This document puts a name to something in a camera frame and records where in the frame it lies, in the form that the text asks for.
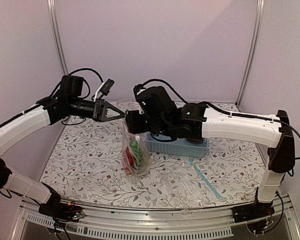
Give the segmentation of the smooth green cucumber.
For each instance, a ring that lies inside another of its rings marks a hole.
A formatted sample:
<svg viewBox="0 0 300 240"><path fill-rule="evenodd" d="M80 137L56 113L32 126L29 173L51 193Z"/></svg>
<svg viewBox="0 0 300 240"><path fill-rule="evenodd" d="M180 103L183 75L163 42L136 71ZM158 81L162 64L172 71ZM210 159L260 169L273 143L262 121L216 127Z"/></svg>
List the smooth green cucumber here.
<svg viewBox="0 0 300 240"><path fill-rule="evenodd" d="M139 168L143 163L143 151L140 144L136 140L131 140L129 142L129 151L134 158L134 166Z"/></svg>

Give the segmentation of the clear pink zipper bag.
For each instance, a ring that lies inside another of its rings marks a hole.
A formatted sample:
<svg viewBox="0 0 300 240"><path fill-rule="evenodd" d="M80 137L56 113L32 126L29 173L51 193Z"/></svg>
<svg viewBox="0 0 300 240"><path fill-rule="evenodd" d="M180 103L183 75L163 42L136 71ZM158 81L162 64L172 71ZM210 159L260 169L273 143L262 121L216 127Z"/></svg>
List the clear pink zipper bag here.
<svg viewBox="0 0 300 240"><path fill-rule="evenodd" d="M122 133L121 163L128 177L134 182L149 174L151 157L146 135L130 133L128 122L124 118L118 121Z"/></svg>

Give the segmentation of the red lychee fruit bunch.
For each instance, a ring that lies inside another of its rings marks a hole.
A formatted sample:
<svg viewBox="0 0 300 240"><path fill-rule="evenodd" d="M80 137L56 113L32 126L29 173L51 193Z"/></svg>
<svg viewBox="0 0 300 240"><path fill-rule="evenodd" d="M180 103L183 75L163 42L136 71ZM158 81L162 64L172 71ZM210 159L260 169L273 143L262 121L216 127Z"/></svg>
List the red lychee fruit bunch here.
<svg viewBox="0 0 300 240"><path fill-rule="evenodd" d="M132 156L129 148L127 147L124 151L123 163L125 164L125 172L128 176L133 174L133 170L135 169L135 159Z"/></svg>

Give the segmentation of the brown potato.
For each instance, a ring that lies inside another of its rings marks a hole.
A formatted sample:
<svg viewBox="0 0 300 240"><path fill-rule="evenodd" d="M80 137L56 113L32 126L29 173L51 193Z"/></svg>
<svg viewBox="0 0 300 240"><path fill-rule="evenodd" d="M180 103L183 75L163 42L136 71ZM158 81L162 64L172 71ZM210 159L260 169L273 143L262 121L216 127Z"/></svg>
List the brown potato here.
<svg viewBox="0 0 300 240"><path fill-rule="evenodd" d="M190 138L190 137L188 137L188 138L186 138L185 140L186 140L187 142L191 143L191 144L196 144L196 145L201 144L201 143L203 142L203 139L202 139L202 138L196 139L196 138Z"/></svg>

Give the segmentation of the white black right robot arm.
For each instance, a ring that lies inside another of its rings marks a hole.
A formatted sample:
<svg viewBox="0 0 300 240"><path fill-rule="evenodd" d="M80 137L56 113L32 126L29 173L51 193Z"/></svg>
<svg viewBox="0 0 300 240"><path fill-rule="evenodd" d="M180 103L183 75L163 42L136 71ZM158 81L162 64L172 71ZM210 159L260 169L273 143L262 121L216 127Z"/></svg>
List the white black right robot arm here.
<svg viewBox="0 0 300 240"><path fill-rule="evenodd" d="M267 147L267 164L254 202L232 209L236 223L274 213L273 200L285 174L291 173L298 158L295 138L300 134L290 125L288 114L257 115L220 109L210 102L185 102L177 107L167 93L171 86L141 83L133 88L140 110L128 110L125 121L132 134L151 133L177 139L233 139Z"/></svg>

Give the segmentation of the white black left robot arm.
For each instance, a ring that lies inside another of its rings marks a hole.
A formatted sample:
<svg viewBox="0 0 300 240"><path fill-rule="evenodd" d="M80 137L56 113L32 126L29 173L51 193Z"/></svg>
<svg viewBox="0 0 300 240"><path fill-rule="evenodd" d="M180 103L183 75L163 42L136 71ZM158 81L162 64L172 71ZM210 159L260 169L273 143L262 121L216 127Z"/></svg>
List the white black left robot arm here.
<svg viewBox="0 0 300 240"><path fill-rule="evenodd" d="M103 80L94 69L91 70L100 80L93 99L82 95L87 81L76 74L81 69L62 76L52 93L38 100L34 105L0 124L0 191L6 190L6 197L17 194L33 200L39 205L43 215L73 221L79 218L83 209L74 202L64 203L60 194L46 183L38 182L14 171L7 166L3 156L10 149L30 139L44 128L64 121L68 117L83 120L108 122L124 117L124 113L103 98L114 85L114 80Z"/></svg>

